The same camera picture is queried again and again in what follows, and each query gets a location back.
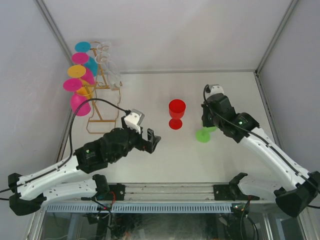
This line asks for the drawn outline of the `red plastic wine glass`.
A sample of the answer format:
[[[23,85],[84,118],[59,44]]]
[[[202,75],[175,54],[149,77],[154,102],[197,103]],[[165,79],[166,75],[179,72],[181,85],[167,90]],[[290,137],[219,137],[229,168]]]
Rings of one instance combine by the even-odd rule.
[[[179,130],[183,126],[182,117],[186,110],[185,102],[181,99],[174,99],[169,103],[168,109],[171,117],[168,123],[169,127],[173,130]]]

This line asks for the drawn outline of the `green plastic wine glass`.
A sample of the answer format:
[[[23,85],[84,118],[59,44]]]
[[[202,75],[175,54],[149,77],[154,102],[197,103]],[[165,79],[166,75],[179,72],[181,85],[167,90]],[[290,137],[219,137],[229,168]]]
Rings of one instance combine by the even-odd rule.
[[[195,138],[200,143],[207,143],[211,139],[211,133],[216,131],[216,126],[206,127],[204,123],[201,123],[201,129],[198,129],[195,133]]]

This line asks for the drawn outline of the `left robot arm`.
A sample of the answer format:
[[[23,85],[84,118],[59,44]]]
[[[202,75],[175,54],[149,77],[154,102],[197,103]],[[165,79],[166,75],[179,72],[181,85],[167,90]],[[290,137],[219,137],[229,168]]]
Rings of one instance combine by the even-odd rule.
[[[147,139],[142,132],[127,126],[112,129],[101,138],[86,143],[63,159],[30,175],[12,173],[8,186],[13,194],[9,208],[17,216],[32,214],[42,207],[70,199],[101,201],[110,194],[105,175],[98,174],[132,149],[152,154],[159,141],[152,129],[147,129]]]

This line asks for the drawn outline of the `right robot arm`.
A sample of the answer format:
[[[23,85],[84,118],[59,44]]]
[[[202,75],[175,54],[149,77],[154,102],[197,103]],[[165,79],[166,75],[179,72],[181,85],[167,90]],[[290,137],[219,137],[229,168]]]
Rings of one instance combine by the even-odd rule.
[[[309,171],[282,151],[248,113],[237,113],[222,92],[203,95],[204,127],[217,127],[236,143],[256,154],[275,175],[275,180],[259,180],[240,172],[232,178],[232,200],[266,199],[288,216],[296,218],[320,192],[319,171]]]

